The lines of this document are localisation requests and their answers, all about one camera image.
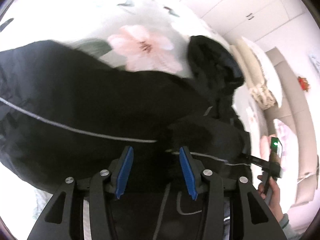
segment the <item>flower center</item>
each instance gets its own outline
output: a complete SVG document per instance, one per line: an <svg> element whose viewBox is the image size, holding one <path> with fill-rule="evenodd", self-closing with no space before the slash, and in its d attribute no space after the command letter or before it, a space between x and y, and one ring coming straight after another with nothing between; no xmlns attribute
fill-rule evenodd
<svg viewBox="0 0 320 240"><path fill-rule="evenodd" d="M152 50L152 45L146 43L145 41L140 41L138 42L138 44L140 44L140 49L142 49L142 51L146 51L147 53L150 53Z"/></svg>

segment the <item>blue rubber pad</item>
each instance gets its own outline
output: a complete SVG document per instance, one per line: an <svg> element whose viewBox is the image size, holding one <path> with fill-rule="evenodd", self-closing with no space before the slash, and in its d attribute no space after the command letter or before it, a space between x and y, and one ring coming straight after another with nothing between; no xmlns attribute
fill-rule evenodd
<svg viewBox="0 0 320 240"><path fill-rule="evenodd" d="M184 152L182 147L180 148L179 152L180 152L180 154L179 154L180 165L182 168L184 180L186 182L189 195L191 195L193 200L196 200L198 197L198 192L196 190L195 176L192 172L192 169L191 169L191 166L190 166L189 161L187 159L186 153Z"/></svg>
<svg viewBox="0 0 320 240"><path fill-rule="evenodd" d="M118 199L123 195L125 187L127 186L127 181L129 178L130 170L133 163L133 148L129 147L127 155L124 159L122 167L120 169L118 178L117 178L117 187L115 195Z"/></svg>

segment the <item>beige fabric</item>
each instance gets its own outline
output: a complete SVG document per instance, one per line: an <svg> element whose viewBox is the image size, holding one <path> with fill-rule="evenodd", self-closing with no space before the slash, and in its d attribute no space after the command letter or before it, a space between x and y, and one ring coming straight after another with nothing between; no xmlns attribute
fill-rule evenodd
<svg viewBox="0 0 320 240"><path fill-rule="evenodd" d="M237 47L232 46L232 51L243 71L248 89L260 108L268 109L275 104L276 100L266 87L260 62L243 39L237 39L236 45Z"/></svg>
<svg viewBox="0 0 320 240"><path fill-rule="evenodd" d="M282 107L278 108L275 105L264 111L269 132L274 132L272 121L276 118L295 132L299 144L299 179L302 179L310 173L315 173L317 169L316 135L309 106L297 76L279 50L274 48L266 54L275 64L283 87ZM316 183L316 176L311 176L298 184L295 205L313 200Z"/></svg>

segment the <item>white wall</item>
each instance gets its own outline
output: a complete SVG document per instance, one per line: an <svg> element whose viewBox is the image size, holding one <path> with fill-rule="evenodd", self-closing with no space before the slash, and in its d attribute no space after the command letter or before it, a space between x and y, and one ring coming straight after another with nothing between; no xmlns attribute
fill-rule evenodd
<svg viewBox="0 0 320 240"><path fill-rule="evenodd" d="M311 89L305 93L316 132L318 155L320 153L320 74L315 70L308 54L320 59L320 29L309 12L287 22L256 42L264 51L277 47L292 70L307 78ZM291 208L290 223L295 228L308 225L320 207L320 190L307 205Z"/></svg>

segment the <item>silver screw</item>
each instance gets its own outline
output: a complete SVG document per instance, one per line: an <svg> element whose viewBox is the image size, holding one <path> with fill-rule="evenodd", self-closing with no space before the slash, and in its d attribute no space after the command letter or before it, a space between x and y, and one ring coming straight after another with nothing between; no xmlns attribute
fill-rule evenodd
<svg viewBox="0 0 320 240"><path fill-rule="evenodd" d="M203 174L206 176L211 176L212 175L212 170L204 170Z"/></svg>
<svg viewBox="0 0 320 240"><path fill-rule="evenodd" d="M242 183L247 183L248 182L248 179L246 177L240 177L240 182Z"/></svg>
<svg viewBox="0 0 320 240"><path fill-rule="evenodd" d="M70 184L73 182L73 177L67 177L66 178L66 183Z"/></svg>
<svg viewBox="0 0 320 240"><path fill-rule="evenodd" d="M101 176L107 176L109 174L109 171L108 170L102 170L100 171L100 175Z"/></svg>

